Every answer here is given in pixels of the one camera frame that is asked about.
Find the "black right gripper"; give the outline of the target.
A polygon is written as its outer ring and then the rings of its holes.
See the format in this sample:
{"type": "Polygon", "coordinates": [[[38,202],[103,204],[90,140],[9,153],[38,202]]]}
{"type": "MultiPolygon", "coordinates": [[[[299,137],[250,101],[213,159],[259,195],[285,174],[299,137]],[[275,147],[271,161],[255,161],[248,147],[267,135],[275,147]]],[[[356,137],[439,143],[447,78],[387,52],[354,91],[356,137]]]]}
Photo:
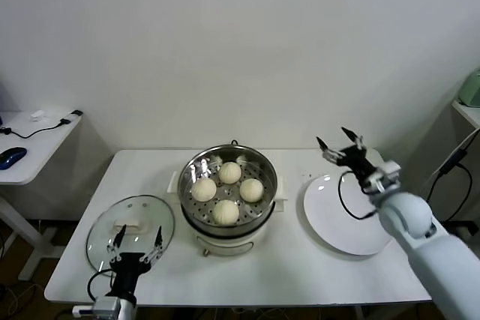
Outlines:
{"type": "Polygon", "coordinates": [[[330,163],[349,168],[360,185],[366,185],[369,177],[375,173],[376,167],[366,158],[367,148],[363,143],[363,137],[346,127],[342,127],[341,130],[352,144],[336,151],[317,136],[316,140],[322,156],[330,163]]]}

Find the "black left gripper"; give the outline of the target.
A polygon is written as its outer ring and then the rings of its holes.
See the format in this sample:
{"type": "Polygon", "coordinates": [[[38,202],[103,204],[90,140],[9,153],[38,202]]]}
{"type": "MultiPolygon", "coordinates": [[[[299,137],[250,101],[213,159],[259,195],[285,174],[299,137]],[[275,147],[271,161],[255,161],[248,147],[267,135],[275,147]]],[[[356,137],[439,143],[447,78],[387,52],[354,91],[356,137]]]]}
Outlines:
{"type": "Polygon", "coordinates": [[[124,224],[113,238],[111,244],[106,246],[109,254],[110,268],[115,273],[110,295],[124,300],[135,300],[134,295],[138,279],[152,268],[150,263],[155,263],[163,254],[162,226],[158,228],[153,247],[147,253],[120,253],[127,225],[124,224]]]}

